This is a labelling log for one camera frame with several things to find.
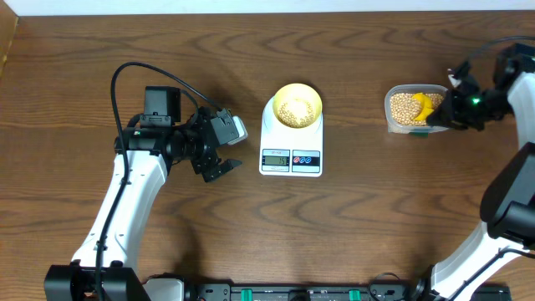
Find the yellow scoop cup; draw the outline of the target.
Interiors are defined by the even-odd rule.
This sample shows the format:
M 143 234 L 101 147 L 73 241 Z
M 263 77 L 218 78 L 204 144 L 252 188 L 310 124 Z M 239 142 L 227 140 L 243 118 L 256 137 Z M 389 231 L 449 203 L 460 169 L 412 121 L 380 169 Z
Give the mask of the yellow scoop cup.
M 417 93 L 412 96 L 412 99 L 417 100 L 420 103 L 420 113 L 414 118 L 414 120 L 426 120 L 426 118 L 434 111 L 431 97 L 423 93 Z

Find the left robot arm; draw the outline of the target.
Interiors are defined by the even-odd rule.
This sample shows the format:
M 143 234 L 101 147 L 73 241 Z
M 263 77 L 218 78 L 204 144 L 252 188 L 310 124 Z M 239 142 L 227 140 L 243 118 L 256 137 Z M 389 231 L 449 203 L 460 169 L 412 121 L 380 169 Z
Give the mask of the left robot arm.
M 44 280 L 48 300 L 191 300 L 177 276 L 164 273 L 142 283 L 138 255 L 155 197 L 171 167 L 189 161 L 206 182 L 215 181 L 237 160 L 216 150 L 247 138 L 242 120 L 228 110 L 201 107 L 184 125 L 178 114 L 146 111 L 134 116 L 116 141 L 114 173 L 88 236 L 68 265 L 53 265 Z

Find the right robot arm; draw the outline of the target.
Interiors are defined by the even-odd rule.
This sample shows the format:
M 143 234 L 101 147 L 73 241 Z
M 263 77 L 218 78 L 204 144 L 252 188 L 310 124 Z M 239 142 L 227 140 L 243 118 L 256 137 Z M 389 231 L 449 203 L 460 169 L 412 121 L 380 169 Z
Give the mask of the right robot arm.
M 534 256 L 534 48 L 512 36 L 496 59 L 494 86 L 483 90 L 470 74 L 471 60 L 449 71 L 452 88 L 426 122 L 454 130 L 484 130 L 512 114 L 518 151 L 485 190 L 480 222 L 448 258 L 430 267 L 414 300 L 469 300 L 500 268 Z

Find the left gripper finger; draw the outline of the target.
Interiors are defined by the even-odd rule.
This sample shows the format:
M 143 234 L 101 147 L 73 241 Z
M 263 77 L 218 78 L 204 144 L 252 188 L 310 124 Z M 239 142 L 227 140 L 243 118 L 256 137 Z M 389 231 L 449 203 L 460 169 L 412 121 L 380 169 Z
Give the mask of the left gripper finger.
M 243 121 L 229 110 L 217 111 L 210 122 L 219 145 L 235 145 L 247 138 Z
M 241 161 L 227 159 L 222 163 L 211 164 L 201 173 L 201 175 L 206 183 L 213 182 L 227 174 L 229 171 L 239 167 L 241 164 Z

